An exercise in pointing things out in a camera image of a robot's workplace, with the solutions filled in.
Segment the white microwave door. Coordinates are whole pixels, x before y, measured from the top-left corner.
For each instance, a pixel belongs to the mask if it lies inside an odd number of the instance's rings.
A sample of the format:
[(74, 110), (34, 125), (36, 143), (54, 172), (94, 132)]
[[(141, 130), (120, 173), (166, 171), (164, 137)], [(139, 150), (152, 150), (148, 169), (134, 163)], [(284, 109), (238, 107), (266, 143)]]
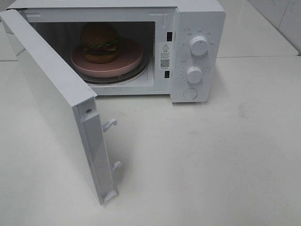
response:
[(17, 10), (0, 14), (32, 95), (59, 142), (71, 155), (92, 193), (103, 204), (117, 195), (104, 133), (116, 119), (101, 123), (95, 92)]

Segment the glass turntable plate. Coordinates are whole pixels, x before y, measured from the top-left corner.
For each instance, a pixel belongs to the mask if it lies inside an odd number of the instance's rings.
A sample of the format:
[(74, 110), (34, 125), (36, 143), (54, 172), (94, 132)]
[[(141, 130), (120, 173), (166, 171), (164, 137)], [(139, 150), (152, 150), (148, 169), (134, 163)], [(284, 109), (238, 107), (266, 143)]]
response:
[(107, 84), (115, 84), (120, 83), (124, 81), (129, 81), (132, 78), (135, 78), (137, 76), (140, 76), (148, 67), (149, 58), (144, 56), (139, 63), (139, 65), (131, 70), (130, 72), (127, 72), (123, 75), (109, 77), (109, 78), (97, 78), (85, 75), (81, 72), (78, 72), (78, 75), (87, 83), (89, 84), (96, 84), (96, 85), (107, 85)]

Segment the round white door button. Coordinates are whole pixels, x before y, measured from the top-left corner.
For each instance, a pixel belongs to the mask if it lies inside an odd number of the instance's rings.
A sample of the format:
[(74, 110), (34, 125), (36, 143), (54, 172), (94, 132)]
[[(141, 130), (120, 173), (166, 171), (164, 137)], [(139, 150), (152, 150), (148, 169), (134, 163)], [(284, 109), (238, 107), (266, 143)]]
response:
[(197, 95), (198, 95), (198, 91), (195, 88), (188, 88), (183, 93), (183, 96), (186, 99), (195, 99)]

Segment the white microwave oven body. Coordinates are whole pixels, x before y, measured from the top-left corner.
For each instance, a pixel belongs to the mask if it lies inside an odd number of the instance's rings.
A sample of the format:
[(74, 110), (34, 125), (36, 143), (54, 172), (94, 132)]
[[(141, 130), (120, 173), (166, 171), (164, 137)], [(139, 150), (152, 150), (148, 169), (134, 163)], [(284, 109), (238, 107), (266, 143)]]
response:
[[(79, 33), (85, 23), (108, 22), (121, 38), (141, 43), (149, 63), (140, 76), (107, 85), (82, 79), (96, 97), (168, 94), (174, 103), (208, 99), (226, 16), (216, 0), (17, 0), (5, 11), (10, 9), (24, 16), (77, 75), (80, 71), (71, 62), (71, 52), (80, 43)], [(202, 56), (192, 55), (189, 48), (189, 41), (198, 34), (209, 39), (209, 49)], [(169, 69), (159, 66), (161, 42), (171, 43)], [(196, 84), (186, 78), (192, 66), (203, 71), (202, 81)], [(188, 88), (198, 91), (195, 99), (183, 96)]]

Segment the upper white power knob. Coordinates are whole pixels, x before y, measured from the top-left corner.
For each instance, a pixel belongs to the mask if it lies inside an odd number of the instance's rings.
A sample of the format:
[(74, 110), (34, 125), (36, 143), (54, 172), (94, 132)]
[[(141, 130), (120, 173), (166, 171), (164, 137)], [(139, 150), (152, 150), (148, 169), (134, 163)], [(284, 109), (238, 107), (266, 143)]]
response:
[(189, 48), (192, 55), (202, 56), (209, 49), (209, 39), (203, 34), (195, 35), (189, 41)]

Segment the toy burger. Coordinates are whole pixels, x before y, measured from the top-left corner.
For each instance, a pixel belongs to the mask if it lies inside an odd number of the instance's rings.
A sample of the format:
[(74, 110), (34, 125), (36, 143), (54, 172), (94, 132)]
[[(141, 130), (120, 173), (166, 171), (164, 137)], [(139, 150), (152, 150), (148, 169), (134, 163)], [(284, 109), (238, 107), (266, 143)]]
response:
[(107, 22), (88, 22), (80, 34), (83, 57), (96, 64), (105, 64), (119, 55), (120, 36)]

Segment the lower white timer knob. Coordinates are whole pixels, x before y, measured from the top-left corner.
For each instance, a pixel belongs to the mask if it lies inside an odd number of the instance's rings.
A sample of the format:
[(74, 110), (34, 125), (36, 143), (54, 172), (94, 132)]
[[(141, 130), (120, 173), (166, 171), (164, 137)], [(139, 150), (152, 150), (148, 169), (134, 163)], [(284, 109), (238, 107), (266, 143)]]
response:
[(203, 71), (197, 66), (192, 66), (186, 71), (186, 78), (188, 83), (196, 84), (202, 81)]

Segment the pink round plate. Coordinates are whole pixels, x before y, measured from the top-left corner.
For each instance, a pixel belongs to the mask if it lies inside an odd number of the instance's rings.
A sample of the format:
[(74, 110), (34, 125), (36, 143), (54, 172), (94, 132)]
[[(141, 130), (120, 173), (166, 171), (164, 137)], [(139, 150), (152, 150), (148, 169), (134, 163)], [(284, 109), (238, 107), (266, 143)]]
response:
[(112, 78), (126, 74), (135, 69), (142, 61), (142, 45), (129, 38), (122, 38), (118, 57), (109, 63), (91, 63), (84, 58), (81, 47), (71, 53), (71, 62), (84, 75), (95, 78)]

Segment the white warning label sticker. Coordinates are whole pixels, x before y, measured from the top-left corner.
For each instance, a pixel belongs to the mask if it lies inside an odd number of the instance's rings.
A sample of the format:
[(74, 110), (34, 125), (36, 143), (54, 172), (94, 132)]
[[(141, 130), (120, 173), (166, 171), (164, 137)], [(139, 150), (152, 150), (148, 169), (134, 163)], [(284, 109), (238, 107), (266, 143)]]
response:
[(161, 69), (169, 69), (172, 55), (172, 47), (169, 42), (159, 44), (159, 66)]

